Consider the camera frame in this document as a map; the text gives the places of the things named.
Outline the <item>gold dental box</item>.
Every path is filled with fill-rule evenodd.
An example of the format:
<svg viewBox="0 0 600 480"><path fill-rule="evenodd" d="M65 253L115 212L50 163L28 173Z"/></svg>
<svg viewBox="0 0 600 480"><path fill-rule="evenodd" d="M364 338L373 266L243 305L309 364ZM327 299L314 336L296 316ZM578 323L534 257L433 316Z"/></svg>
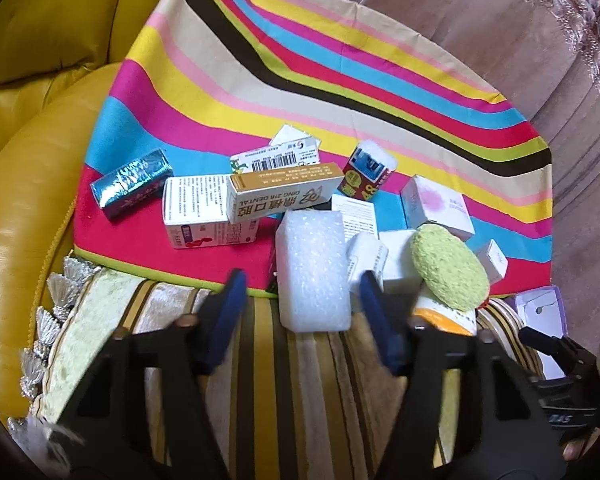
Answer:
<svg viewBox="0 0 600 480"><path fill-rule="evenodd" d="M227 183L227 218L256 220L327 203L343 180L334 162L232 174Z"/></svg>

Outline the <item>yellow leather sofa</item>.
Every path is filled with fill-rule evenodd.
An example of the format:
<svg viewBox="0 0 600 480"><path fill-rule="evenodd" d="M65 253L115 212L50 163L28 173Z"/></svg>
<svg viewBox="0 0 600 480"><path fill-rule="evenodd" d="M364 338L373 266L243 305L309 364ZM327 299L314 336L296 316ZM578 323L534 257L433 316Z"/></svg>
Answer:
<svg viewBox="0 0 600 480"><path fill-rule="evenodd" d="M20 353L73 246L83 159L159 0L0 0L0 419L29 409Z"/></svg>

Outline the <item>purple white cardboard box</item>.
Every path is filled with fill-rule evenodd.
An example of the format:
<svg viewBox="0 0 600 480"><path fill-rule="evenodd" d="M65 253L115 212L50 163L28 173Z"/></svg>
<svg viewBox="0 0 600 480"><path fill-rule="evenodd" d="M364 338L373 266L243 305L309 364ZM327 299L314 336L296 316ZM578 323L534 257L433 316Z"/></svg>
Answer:
<svg viewBox="0 0 600 480"><path fill-rule="evenodd" d="M524 323L547 336L568 335L562 294L555 285L518 292L514 297L517 314Z"/></svg>

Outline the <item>white box pink blot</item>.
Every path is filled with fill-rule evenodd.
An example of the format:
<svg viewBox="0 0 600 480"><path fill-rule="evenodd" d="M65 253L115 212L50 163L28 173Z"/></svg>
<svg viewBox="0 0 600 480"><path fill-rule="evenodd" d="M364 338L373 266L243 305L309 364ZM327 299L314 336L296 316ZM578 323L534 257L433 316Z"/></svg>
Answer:
<svg viewBox="0 0 600 480"><path fill-rule="evenodd" d="M411 229L431 223L443 226L461 240L469 240L476 234L464 196L452 188L414 176L400 195L406 223Z"/></svg>

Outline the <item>rainbow striped tablecloth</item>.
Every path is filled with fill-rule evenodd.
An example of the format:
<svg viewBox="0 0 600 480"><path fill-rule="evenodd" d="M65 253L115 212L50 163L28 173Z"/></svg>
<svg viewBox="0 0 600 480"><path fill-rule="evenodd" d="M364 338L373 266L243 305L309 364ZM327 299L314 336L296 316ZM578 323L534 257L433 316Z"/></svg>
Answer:
<svg viewBox="0 0 600 480"><path fill-rule="evenodd" d="M74 249L103 266L211 287L243 268L263 295L277 223L250 244L175 249L152 198L109 220L91 185L153 150L174 172L226 174L285 126L344 164L370 139L398 163L376 193L378 226L404 225L400 192L423 176L462 193L475 236L506 255L497 295L545 286L552 155L498 90L418 32L348 0L160 0L122 62L87 149Z"/></svg>

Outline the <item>small white box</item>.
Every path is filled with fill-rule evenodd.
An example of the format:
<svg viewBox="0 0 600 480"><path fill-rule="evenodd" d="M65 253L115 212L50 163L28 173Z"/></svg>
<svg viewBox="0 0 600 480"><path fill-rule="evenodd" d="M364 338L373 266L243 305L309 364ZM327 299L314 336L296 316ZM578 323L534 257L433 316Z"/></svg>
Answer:
<svg viewBox="0 0 600 480"><path fill-rule="evenodd" d="M476 256L486 271L489 283L494 285L505 278L508 260L495 240L490 240L476 251Z"/></svg>

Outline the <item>red blue foam-topped box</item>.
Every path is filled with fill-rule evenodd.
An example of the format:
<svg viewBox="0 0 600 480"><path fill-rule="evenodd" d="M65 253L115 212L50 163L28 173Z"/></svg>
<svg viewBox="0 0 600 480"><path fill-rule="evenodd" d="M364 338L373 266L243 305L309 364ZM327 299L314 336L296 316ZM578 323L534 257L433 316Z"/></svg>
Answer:
<svg viewBox="0 0 600 480"><path fill-rule="evenodd" d="M389 152L372 140L363 140L344 165L338 190L344 196L369 202L396 168L398 161Z"/></svg>

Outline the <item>green speckled sponge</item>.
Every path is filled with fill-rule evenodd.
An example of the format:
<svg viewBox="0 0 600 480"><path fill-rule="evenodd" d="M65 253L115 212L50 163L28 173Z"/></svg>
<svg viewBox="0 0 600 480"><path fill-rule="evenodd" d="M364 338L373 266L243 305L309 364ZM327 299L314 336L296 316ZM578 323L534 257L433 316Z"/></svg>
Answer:
<svg viewBox="0 0 600 480"><path fill-rule="evenodd" d="M424 224L411 238L415 270L442 304L468 312L489 296L490 283L477 256L443 226Z"/></svg>

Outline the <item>white barcode box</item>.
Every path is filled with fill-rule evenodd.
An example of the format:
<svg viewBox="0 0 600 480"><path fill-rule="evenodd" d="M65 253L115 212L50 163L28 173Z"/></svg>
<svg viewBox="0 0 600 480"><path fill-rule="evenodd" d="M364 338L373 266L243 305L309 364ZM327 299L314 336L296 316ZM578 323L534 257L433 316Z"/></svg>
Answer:
<svg viewBox="0 0 600 480"><path fill-rule="evenodd" d="M234 174L278 168L317 165L321 141L296 127L283 125L264 148L236 154L230 158Z"/></svg>

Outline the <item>white plain box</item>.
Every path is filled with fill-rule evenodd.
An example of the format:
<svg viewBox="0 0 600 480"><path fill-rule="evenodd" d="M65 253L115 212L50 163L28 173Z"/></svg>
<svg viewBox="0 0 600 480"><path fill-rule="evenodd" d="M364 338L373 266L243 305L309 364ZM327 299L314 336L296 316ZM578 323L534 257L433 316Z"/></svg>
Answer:
<svg viewBox="0 0 600 480"><path fill-rule="evenodd" d="M385 292L409 295L418 292L422 277L416 271L411 252L415 230L394 230L379 233L379 240L388 248L388 257L382 271Z"/></svg>

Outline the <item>white box diamond logo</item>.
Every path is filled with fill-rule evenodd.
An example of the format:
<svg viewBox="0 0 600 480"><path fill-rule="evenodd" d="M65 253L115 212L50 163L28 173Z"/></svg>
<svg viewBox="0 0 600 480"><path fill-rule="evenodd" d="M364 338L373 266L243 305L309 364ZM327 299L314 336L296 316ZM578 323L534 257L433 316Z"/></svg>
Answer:
<svg viewBox="0 0 600 480"><path fill-rule="evenodd" d="M388 255L387 246L373 234L358 233L348 241L348 283L353 295L360 294L361 278L366 271L372 271L382 285Z"/></svg>

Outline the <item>white text-covered box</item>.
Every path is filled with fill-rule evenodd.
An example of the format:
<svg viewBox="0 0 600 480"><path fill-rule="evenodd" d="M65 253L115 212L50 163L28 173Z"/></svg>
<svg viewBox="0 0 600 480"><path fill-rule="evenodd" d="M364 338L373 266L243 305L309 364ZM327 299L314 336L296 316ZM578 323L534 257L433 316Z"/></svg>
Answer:
<svg viewBox="0 0 600 480"><path fill-rule="evenodd" d="M344 240L346 242L360 233L372 234L374 237L378 237L375 208L372 203L334 194L332 196L332 210L339 211L342 215Z"/></svg>

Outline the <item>shiny blue foil box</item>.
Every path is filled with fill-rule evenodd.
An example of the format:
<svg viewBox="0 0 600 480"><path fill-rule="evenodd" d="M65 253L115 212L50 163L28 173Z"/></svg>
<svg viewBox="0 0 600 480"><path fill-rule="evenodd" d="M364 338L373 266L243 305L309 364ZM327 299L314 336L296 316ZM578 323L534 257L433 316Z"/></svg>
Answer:
<svg viewBox="0 0 600 480"><path fill-rule="evenodd" d="M95 180L91 191L100 211L111 220L157 193L172 176L163 150L155 150Z"/></svg>

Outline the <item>silver tassel fringe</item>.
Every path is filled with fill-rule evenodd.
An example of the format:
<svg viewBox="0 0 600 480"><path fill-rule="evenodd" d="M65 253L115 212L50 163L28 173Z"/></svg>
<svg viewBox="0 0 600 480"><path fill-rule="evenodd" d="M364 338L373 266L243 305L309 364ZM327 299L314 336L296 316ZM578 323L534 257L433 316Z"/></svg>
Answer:
<svg viewBox="0 0 600 480"><path fill-rule="evenodd" d="M46 278L46 289L50 294L52 307L36 308L33 344L20 351L19 387L21 395L30 402L29 411L26 417L7 419L8 432L16 441L23 439L24 430L31 426L30 419L44 422L40 411L44 377L50 367L50 354L87 285L101 270L101 266L70 254L64 258L62 271L52 272Z"/></svg>

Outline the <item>white red medicine box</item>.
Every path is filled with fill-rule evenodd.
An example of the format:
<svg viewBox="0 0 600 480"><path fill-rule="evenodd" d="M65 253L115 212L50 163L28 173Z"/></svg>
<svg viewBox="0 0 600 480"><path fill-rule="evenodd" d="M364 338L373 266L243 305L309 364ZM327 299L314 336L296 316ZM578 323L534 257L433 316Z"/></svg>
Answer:
<svg viewBox="0 0 600 480"><path fill-rule="evenodd" d="M228 177L170 177L162 194L162 220L176 249L252 243L259 221L230 223L226 212Z"/></svg>

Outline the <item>white foam block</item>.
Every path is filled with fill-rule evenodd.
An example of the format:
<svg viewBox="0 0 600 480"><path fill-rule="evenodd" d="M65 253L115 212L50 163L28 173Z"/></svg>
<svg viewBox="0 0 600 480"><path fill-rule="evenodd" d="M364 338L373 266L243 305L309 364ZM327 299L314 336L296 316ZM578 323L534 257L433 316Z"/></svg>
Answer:
<svg viewBox="0 0 600 480"><path fill-rule="evenodd" d="M348 258L338 211L289 211L275 234L279 317L294 333L351 325Z"/></svg>

